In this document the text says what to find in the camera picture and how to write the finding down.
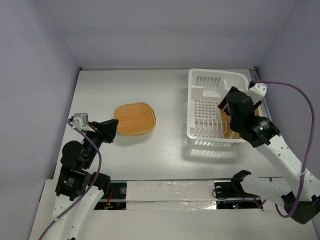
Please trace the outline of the rounded square orange woven plate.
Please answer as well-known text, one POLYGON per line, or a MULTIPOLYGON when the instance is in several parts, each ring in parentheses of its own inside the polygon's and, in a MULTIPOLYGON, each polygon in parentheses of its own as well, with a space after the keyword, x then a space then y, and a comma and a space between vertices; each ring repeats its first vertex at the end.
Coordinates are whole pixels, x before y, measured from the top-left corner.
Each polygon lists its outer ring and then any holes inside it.
POLYGON ((145 102, 124 104, 114 112, 118 120, 117 133, 123 136, 138 136, 151 132, 156 126, 153 108, 145 102))

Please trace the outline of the half-round orange woven plate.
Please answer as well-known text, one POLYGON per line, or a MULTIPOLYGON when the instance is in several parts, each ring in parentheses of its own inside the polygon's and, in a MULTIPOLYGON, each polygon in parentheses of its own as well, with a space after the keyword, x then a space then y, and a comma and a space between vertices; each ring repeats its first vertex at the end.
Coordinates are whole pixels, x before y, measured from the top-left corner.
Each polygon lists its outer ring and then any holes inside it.
POLYGON ((224 133, 224 138, 225 139, 241 139, 239 133, 234 132, 231 127, 230 127, 230 123, 231 123, 231 118, 229 115, 227 115, 227 113, 225 112, 225 110, 227 110, 228 107, 227 105, 225 105, 223 107, 223 109, 220 109, 220 114, 221 114, 221 118, 223 120, 224 123, 226 123, 226 132, 224 133))

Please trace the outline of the square yellow woven plate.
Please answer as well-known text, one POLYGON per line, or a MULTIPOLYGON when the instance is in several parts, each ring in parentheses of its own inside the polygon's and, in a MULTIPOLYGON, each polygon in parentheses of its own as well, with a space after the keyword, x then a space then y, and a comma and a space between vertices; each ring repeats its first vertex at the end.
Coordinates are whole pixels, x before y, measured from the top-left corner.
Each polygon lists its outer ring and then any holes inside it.
POLYGON ((258 117, 261 117, 261 116, 262 116, 261 113, 260 113, 260 108, 259 108, 259 107, 255 109, 254 114, 255 114, 256 116, 258 116, 258 117))

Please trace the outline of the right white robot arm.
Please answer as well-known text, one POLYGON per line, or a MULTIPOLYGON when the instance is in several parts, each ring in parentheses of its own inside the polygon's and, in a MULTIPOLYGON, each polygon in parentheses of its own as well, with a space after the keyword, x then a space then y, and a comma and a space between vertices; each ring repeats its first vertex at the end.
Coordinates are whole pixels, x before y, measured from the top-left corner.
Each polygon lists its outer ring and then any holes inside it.
POLYGON ((306 224, 320 212, 320 181, 291 151, 276 125, 270 119, 255 114, 257 104, 250 93, 255 93, 261 100, 266 90, 265 85, 257 85, 242 92, 233 86, 218 108, 230 118, 230 129, 262 154, 288 186, 241 170, 230 179, 230 190, 235 196, 244 193, 258 195, 273 202, 277 209, 283 208, 286 212, 284 218, 306 224))

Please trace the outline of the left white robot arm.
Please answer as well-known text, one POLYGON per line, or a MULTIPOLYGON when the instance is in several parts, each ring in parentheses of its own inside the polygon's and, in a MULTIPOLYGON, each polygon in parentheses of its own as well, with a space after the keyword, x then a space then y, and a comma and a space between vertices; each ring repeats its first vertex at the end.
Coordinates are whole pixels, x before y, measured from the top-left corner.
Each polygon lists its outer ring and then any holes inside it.
POLYGON ((90 122, 86 113, 68 119, 83 141, 72 140, 62 148, 51 221, 39 239, 78 240, 98 201, 111 195, 111 178, 101 172, 100 147, 113 143, 118 123, 117 119, 90 122))

